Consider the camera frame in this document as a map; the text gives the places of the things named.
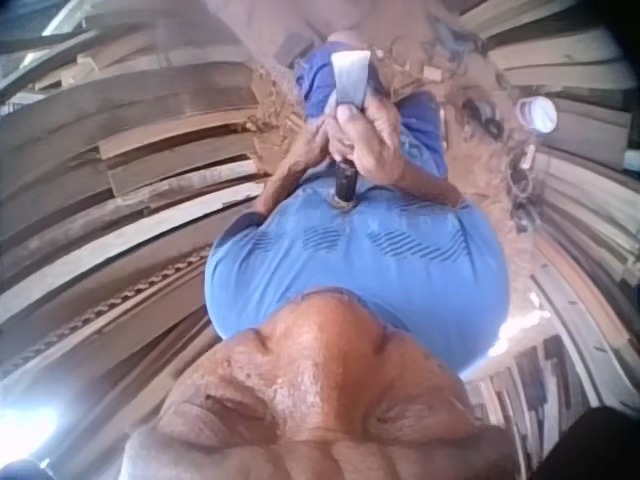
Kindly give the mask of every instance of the man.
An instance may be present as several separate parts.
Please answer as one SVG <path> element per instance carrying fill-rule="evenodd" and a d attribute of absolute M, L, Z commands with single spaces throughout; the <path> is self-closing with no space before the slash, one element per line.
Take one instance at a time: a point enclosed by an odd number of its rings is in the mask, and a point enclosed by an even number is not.
<path fill-rule="evenodd" d="M 327 107 L 330 55 L 352 48 L 330 41 L 301 69 L 313 126 L 206 268 L 225 340 L 134 435 L 123 478 L 511 477 L 510 439 L 450 373 L 506 319 L 502 250 L 447 180 L 430 95 L 394 106 L 372 70 L 364 112 Z M 361 174 L 350 211 L 329 154 Z"/>

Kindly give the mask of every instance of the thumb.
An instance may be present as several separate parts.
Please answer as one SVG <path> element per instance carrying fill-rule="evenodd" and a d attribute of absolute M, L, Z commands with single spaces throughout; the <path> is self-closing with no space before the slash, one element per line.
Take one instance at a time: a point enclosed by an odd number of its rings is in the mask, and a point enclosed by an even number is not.
<path fill-rule="evenodd" d="M 339 105 L 338 124 L 352 143 L 370 142 L 377 137 L 373 124 L 353 105 Z"/>

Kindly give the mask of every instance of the nose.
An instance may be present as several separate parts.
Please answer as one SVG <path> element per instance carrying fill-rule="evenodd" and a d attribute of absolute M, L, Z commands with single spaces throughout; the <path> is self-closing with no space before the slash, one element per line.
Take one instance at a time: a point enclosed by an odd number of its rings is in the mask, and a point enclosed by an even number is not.
<path fill-rule="evenodd" d="M 287 418 L 288 437 L 358 436 L 378 391 L 383 325 L 353 296 L 323 291 L 286 307 L 264 331 L 278 356 L 276 408 Z"/>

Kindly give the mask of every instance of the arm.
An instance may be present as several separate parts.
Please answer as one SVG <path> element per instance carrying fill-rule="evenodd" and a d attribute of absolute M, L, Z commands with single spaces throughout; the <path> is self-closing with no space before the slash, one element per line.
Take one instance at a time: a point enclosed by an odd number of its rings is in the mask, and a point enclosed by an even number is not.
<path fill-rule="evenodd" d="M 304 174 L 324 161 L 328 152 L 329 139 L 324 120 L 315 126 L 306 126 L 255 200 L 253 210 L 265 218 L 271 215 L 280 203 L 291 196 Z"/>
<path fill-rule="evenodd" d="M 400 176 L 391 184 L 398 190 L 429 202 L 456 208 L 462 203 L 462 194 L 448 180 L 438 178 L 406 159 Z"/>

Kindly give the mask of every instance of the man's right hand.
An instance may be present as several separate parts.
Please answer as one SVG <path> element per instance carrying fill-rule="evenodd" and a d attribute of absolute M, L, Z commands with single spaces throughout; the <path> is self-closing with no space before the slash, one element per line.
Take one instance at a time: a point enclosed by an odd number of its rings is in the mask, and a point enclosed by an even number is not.
<path fill-rule="evenodd" d="M 358 172 L 376 185 L 392 185 L 406 160 L 400 147 L 400 114 L 387 99 L 369 93 L 361 113 L 339 105 L 330 125 L 329 151 L 337 161 L 349 159 Z"/>

